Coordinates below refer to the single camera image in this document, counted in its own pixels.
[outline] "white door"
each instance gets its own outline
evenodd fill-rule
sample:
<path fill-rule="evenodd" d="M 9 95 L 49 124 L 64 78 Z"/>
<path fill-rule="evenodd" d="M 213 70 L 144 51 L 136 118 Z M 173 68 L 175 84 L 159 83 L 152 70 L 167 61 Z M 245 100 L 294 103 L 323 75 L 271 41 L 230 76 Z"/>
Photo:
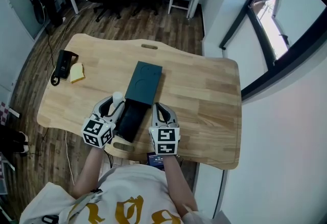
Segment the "white door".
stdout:
<path fill-rule="evenodd" d="M 0 101 L 9 104 L 16 80 L 33 44 L 33 38 L 9 1 L 0 0 Z"/>

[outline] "wooden floor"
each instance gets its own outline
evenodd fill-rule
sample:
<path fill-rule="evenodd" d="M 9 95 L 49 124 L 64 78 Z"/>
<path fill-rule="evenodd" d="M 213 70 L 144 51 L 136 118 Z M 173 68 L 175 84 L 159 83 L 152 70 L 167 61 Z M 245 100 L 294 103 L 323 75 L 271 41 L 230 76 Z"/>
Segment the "wooden floor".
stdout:
<path fill-rule="evenodd" d="M 78 3 L 80 10 L 89 5 L 90 3 L 86 1 Z M 136 7 L 132 4 L 122 10 L 121 19 L 117 20 L 114 15 L 109 16 L 109 12 L 107 12 L 97 23 L 93 7 L 91 5 L 72 19 L 67 26 L 60 49 L 65 48 L 74 34 L 86 33 L 103 39 L 144 38 L 157 40 L 183 51 L 202 54 L 203 32 L 200 10 L 197 10 L 192 20 L 187 20 L 184 10 L 172 9 L 171 14 L 167 15 L 168 3 L 164 2 L 158 9 L 158 16 L 154 16 L 150 10 L 143 10 L 137 16 L 132 17 L 132 11 Z M 60 42 L 65 24 L 73 16 L 74 11 L 68 7 L 62 14 L 66 16 L 66 21 L 62 26 L 56 29 L 51 25 L 48 26 L 52 34 L 50 44 L 53 50 Z M 48 37 L 43 33 L 25 63 L 11 100 L 10 106 L 20 112 L 22 118 L 12 118 L 9 126 L 25 132 L 30 137 L 30 153 L 32 153 L 24 158 L 17 154 L 8 158 L 13 162 L 16 171 L 12 172 L 8 168 L 5 170 L 9 195 L 1 196 L 1 199 L 5 203 L 5 210 L 14 219 L 19 219 L 27 204 L 47 182 L 61 185 L 68 192 L 73 185 L 66 158 L 65 132 L 53 128 L 43 128 L 36 122 L 36 115 L 46 87 L 45 70 L 49 57 Z M 50 64 L 48 77 L 52 70 Z M 67 143 L 68 156 L 76 179 L 90 147 L 84 144 L 81 137 L 69 132 L 67 133 Z M 115 161 L 117 164 L 126 164 L 119 159 L 115 159 Z M 195 168 L 195 163 L 183 163 L 182 169 L 191 187 L 194 183 Z"/>

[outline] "checkered pattern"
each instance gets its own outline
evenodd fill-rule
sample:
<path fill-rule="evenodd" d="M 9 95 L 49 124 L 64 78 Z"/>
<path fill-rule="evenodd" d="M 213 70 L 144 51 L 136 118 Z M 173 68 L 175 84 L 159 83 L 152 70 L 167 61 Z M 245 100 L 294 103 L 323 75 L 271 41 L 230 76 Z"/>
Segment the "checkered pattern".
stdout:
<path fill-rule="evenodd" d="M 4 174 L 2 172 L 2 154 L 0 153 L 0 180 L 4 179 Z"/>
<path fill-rule="evenodd" d="M 1 125 L 5 125 L 8 113 L 9 113 L 9 107 L 7 107 L 4 102 L 1 102 L 1 106 L 0 106 L 0 124 Z"/>

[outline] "person's arm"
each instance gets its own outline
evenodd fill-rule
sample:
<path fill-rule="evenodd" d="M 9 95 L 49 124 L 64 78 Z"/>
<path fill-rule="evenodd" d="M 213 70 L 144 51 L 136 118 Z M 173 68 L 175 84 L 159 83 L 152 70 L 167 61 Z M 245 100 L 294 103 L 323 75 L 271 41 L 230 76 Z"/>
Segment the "person's arm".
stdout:
<path fill-rule="evenodd" d="M 186 182 L 175 156 L 166 155 L 163 157 L 166 179 L 168 183 L 169 196 L 176 206 L 178 214 L 184 217 L 189 207 L 192 211 L 198 211 L 194 196 Z"/>
<path fill-rule="evenodd" d="M 86 158 L 83 170 L 72 191 L 72 197 L 78 199 L 91 190 L 98 188 L 103 149 L 93 147 Z"/>

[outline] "window frame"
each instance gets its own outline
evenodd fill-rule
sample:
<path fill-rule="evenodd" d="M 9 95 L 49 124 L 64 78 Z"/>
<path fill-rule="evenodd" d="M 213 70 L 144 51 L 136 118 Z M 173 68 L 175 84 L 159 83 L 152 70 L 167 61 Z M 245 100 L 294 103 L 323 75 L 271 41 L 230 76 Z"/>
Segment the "window frame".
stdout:
<path fill-rule="evenodd" d="M 219 44 L 222 50 L 226 50 L 226 44 L 236 33 L 244 17 L 246 15 L 249 17 L 258 37 L 268 71 L 241 91 L 243 101 L 253 97 L 287 76 L 315 53 L 327 40 L 326 7 L 307 31 L 289 47 L 288 51 L 283 56 L 276 60 L 268 36 L 257 15 L 251 8 L 251 5 L 255 1 L 256 0 L 247 0 L 245 2 L 236 20 Z M 322 0 L 322 2 L 327 6 L 327 0 Z"/>

